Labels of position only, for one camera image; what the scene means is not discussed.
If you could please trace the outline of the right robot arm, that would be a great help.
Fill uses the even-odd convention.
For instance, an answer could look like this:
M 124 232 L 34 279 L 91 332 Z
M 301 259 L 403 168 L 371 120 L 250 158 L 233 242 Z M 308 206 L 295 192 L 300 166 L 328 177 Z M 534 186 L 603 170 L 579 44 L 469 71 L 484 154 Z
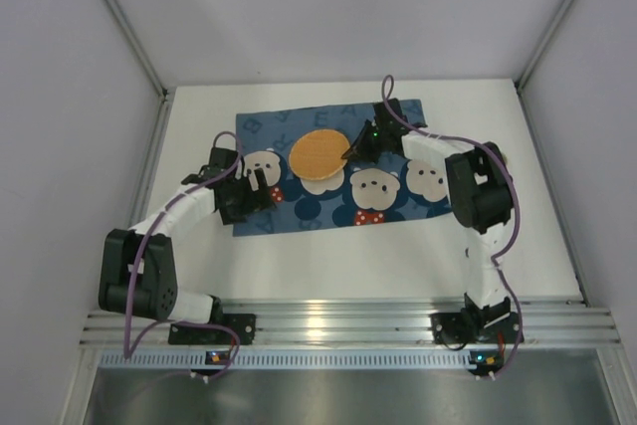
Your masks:
M 514 294 L 499 259 L 520 232 L 520 204 L 505 156 L 493 142 L 436 135 L 404 120 L 367 121 L 347 161 L 376 161 L 384 152 L 443 174 L 451 211 L 466 233 L 467 291 L 461 316 L 475 335 L 513 315 Z

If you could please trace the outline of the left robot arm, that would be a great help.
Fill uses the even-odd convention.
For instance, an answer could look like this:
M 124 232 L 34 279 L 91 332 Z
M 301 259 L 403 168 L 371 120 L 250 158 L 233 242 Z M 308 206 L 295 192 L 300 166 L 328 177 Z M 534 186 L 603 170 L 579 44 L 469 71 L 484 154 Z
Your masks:
M 205 166 L 188 175 L 173 197 L 144 221 L 108 233 L 99 287 L 102 310 L 158 321 L 221 319 L 218 298 L 178 285 L 174 246 L 215 213 L 224 225 L 232 225 L 274 207 L 275 201 L 263 169 L 217 179 L 219 172 Z

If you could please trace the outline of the blue cartoon placemat cloth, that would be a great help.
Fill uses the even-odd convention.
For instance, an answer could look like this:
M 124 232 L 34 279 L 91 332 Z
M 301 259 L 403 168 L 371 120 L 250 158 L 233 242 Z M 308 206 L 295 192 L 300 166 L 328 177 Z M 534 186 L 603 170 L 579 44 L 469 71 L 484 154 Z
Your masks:
M 234 226 L 234 236 L 380 225 L 450 213 L 444 174 L 428 163 L 392 152 L 383 153 L 376 162 L 350 162 L 322 181 L 299 179 L 290 168 L 290 152 L 303 135 L 334 129 L 355 140 L 373 119 L 372 104 L 237 114 L 244 173 L 250 176 L 256 168 L 264 171 L 276 206 Z

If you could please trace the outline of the round woven orange plate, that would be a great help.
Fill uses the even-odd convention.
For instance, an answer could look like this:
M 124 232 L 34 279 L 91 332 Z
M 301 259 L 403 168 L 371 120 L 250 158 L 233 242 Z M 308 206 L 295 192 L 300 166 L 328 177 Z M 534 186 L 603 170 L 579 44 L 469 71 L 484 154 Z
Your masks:
M 289 167 L 300 179 L 328 179 L 344 168 L 346 160 L 342 156 L 349 147 L 349 140 L 338 130 L 310 131 L 292 146 L 288 157 Z

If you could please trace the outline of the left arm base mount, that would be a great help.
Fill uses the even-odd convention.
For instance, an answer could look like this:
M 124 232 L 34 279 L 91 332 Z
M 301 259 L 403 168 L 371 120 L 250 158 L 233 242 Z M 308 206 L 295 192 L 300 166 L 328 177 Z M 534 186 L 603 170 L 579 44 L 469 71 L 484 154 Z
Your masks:
M 170 327 L 170 345 L 251 345 L 255 338 L 257 316 L 223 313 L 219 323 L 174 323 Z

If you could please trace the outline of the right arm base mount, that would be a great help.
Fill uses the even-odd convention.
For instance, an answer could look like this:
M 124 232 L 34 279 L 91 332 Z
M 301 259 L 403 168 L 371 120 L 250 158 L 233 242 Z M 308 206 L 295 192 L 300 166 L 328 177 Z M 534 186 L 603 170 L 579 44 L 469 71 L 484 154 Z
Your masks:
M 519 316 L 514 313 L 489 326 L 478 325 L 461 313 L 436 313 L 431 315 L 431 326 L 434 343 L 452 349 L 482 344 L 513 345 L 522 330 Z

